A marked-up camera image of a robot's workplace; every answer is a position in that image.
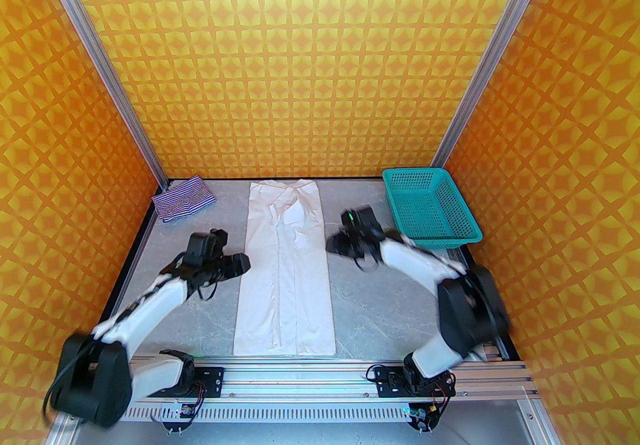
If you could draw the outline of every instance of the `white garment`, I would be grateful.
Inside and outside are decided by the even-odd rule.
[[[252,182],[233,354],[336,354],[318,185]]]

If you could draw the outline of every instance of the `aluminum frame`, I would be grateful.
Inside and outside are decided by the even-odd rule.
[[[133,363],[149,356],[135,356]],[[203,356],[197,367],[224,367],[220,398],[207,398],[199,423],[308,423],[308,422],[407,422],[409,403],[430,402],[432,397],[380,398],[375,384],[365,379],[374,361],[242,358]],[[401,366],[402,362],[384,361]],[[521,400],[531,404],[539,397],[523,362],[464,362],[453,369],[457,377],[455,401]],[[183,422],[179,411],[187,399],[145,398],[127,409],[122,422],[150,422],[151,415],[163,422]],[[535,445],[540,429],[526,426]],[[73,443],[78,419],[70,415],[55,418],[46,445]]]
[[[562,445],[542,400],[519,399],[518,407],[534,445]]]
[[[489,43],[484,50],[480,63],[475,69],[469,86],[466,87],[464,95],[455,114],[450,121],[448,128],[439,144],[438,150],[431,161],[431,167],[442,168],[447,163],[453,149],[455,148],[462,131],[464,131],[474,109],[480,101],[491,77],[494,75],[500,59],[514,36],[518,24],[531,0],[508,0],[507,4],[498,20],[498,23],[489,39]]]
[[[102,79],[115,107],[118,109],[126,124],[126,128],[133,136],[135,144],[142,153],[155,180],[158,182],[162,191],[166,191],[167,186],[169,186],[167,173],[165,173],[165,169],[162,167],[162,164],[160,164],[160,159],[158,159],[158,155],[156,155],[156,151],[151,141],[149,141],[149,137],[147,137],[147,134],[142,128],[140,120],[138,120],[131,101],[122,87],[121,80],[114,70],[114,66],[107,55],[105,47],[103,47],[98,37],[93,22],[91,22],[89,18],[85,5],[82,0],[60,0],[60,2],[69,20],[71,20],[75,31],[78,36],[80,36],[80,41],[82,41],[84,48],[86,48],[87,54],[89,54],[91,61],[93,61],[93,65],[100,79]]]

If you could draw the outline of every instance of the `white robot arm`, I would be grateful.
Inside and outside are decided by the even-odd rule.
[[[445,259],[427,255],[418,249],[392,239],[380,243],[382,261],[389,267],[410,276],[436,298],[438,285],[444,279],[460,276],[461,264],[451,266]],[[434,378],[462,361],[462,356],[447,345],[441,333],[436,333],[425,345],[413,352],[413,362],[425,378]]]
[[[438,301],[438,333],[404,358],[404,378],[413,395],[428,395],[437,379],[478,345],[505,333],[510,322],[491,273],[482,266],[421,250],[397,230],[382,230],[371,207],[342,214],[342,229],[329,237],[329,253],[355,260],[371,255],[410,276]]]
[[[166,388],[191,390],[195,369],[190,355],[166,349],[135,365],[130,360],[149,333],[194,292],[202,298],[201,288],[250,269],[244,253],[223,255],[226,244],[224,230],[192,234],[187,251],[162,269],[144,294],[90,334],[71,335],[42,406],[45,418],[50,397],[58,411],[108,428],[131,401]]]

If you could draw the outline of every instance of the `plastic basket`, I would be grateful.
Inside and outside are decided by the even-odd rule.
[[[451,175],[442,168],[385,169],[382,179],[398,230],[425,249],[453,249],[482,240]]]

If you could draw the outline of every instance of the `cable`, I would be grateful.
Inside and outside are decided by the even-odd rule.
[[[371,372],[371,369],[375,367],[384,367],[385,369],[388,368],[386,365],[382,365],[381,363],[374,363],[373,365],[371,365],[368,369],[366,369],[366,374],[364,374],[364,379],[366,379],[369,383],[376,383],[375,379],[371,379],[369,377],[369,372]]]
[[[91,340],[91,342],[88,343],[87,345],[85,345],[84,347],[82,347],[82,349],[80,349],[80,351],[78,351],[73,356],[73,358],[71,358],[67,362],[67,364],[64,367],[62,367],[60,372],[58,372],[58,374],[55,376],[55,378],[53,379],[52,383],[50,384],[50,386],[48,387],[48,390],[46,391],[46,393],[44,395],[44,400],[42,401],[42,420],[44,421],[47,429],[51,428],[51,420],[49,420],[49,417],[47,416],[47,407],[48,407],[48,404],[49,404],[49,399],[51,398],[51,395],[53,394],[54,388],[60,382],[60,380],[64,377],[64,375],[67,372],[69,372],[69,369],[71,369],[71,367],[73,367],[78,362],[78,360],[80,360],[80,358],[82,358],[82,356],[84,356],[89,351],[89,349],[93,349],[94,342],[99,342],[100,340],[102,340],[102,338],[105,335],[107,335],[107,333],[109,333],[109,331],[113,330],[115,327],[116,327],[116,324],[114,324],[109,329],[107,329],[99,337],[94,337]]]
[[[358,262],[357,258],[354,258],[353,261],[354,261],[355,265],[358,266],[358,269],[360,269],[363,273],[373,273],[374,271],[377,271],[377,269],[378,269],[378,263],[379,262],[377,260],[375,261],[375,264],[373,264],[373,266],[372,266],[373,269],[371,267],[368,267],[366,269],[365,269],[365,267],[362,267],[360,265],[360,263]]]
[[[436,255],[435,253],[433,253],[432,251],[429,251],[428,249],[423,249],[419,246],[412,246],[411,244],[406,244],[406,246],[410,246],[415,248],[416,250],[420,251],[421,253],[425,253],[426,255],[433,257],[435,260],[437,260],[438,262],[440,262],[443,266],[448,267],[449,269],[452,269],[453,271],[455,271],[457,273],[458,276],[466,276],[466,274],[464,272],[461,272],[457,267],[455,267],[454,265],[445,262],[445,260],[443,260],[442,258],[440,258],[438,255]]]
[[[442,389],[442,386],[440,386],[438,383],[436,383],[436,386],[438,387],[438,390],[440,390],[441,394],[442,394],[442,404],[444,405],[446,400],[447,400],[447,394],[445,393],[445,391]]]
[[[453,386],[455,386],[455,385],[456,385],[456,381],[457,381],[457,379],[456,379],[456,375],[455,375],[453,372],[451,372],[451,371],[450,371],[448,374],[449,374],[449,376],[450,376],[450,378],[451,378],[451,384],[452,384]],[[445,403],[444,403],[444,404],[442,404],[442,409],[441,409],[441,411],[440,411],[440,415],[442,415],[442,414],[444,413],[444,411],[447,409],[447,406],[449,405],[449,401],[450,401],[450,400],[451,400],[451,397],[448,397],[448,398],[446,399]]]
[[[455,434],[458,438],[460,438],[460,439],[465,443],[465,445],[471,445],[471,443],[470,443],[470,442],[469,442],[469,441],[468,441],[464,436],[462,436],[462,434],[460,434],[458,431],[456,431],[456,430],[455,430],[453,427],[451,427],[448,423],[444,422],[442,425],[443,425],[444,427],[446,427],[446,428],[450,429],[450,431],[451,431],[453,434]]]
[[[215,282],[215,287],[213,287],[213,292],[211,292],[211,294],[209,294],[206,299],[202,295],[201,287],[198,287],[198,296],[202,301],[209,301],[215,295],[217,290],[218,290],[218,282],[216,281]]]
[[[42,401],[42,420],[44,421],[47,429],[51,428],[51,420],[49,420],[49,417],[47,416],[47,407],[51,394],[53,393],[53,389],[56,387],[57,383],[60,382],[62,377],[69,371],[69,369],[71,369],[71,367],[73,367],[73,365],[75,365],[76,362],[80,360],[80,358],[82,358],[82,356],[84,356],[85,353],[89,351],[89,349],[91,349],[91,347],[92,344],[87,344],[86,346],[82,347],[82,349],[80,349],[80,351],[78,351],[75,356],[73,356],[73,358],[69,360],[69,362],[62,368],[62,370],[58,372],[57,376],[55,376],[55,379],[53,379],[53,382],[46,391],[44,400]]]
[[[156,418],[153,415],[150,415],[151,420],[153,420],[153,422],[158,422],[159,424],[162,424],[162,427],[164,427],[165,431],[169,431],[169,435],[172,432],[174,432],[177,428],[178,434],[182,436],[183,432],[186,431],[187,427],[189,427],[192,423],[194,423],[194,420],[200,413],[200,410],[205,401],[205,395],[207,393],[207,389],[205,388],[205,386],[200,381],[196,381],[193,384],[191,389],[195,387],[198,387],[198,397],[195,403],[183,404],[182,410],[180,410],[181,415],[183,414],[182,411],[184,410],[185,407],[190,408],[192,410],[192,413],[188,422],[182,423],[179,421],[179,422],[166,423],[166,422],[163,422],[162,417],[158,416],[158,418]]]
[[[178,255],[176,255],[175,258],[171,261],[171,264],[177,264],[178,260],[185,256],[185,253],[187,253],[187,251],[181,251],[180,253],[178,253]]]

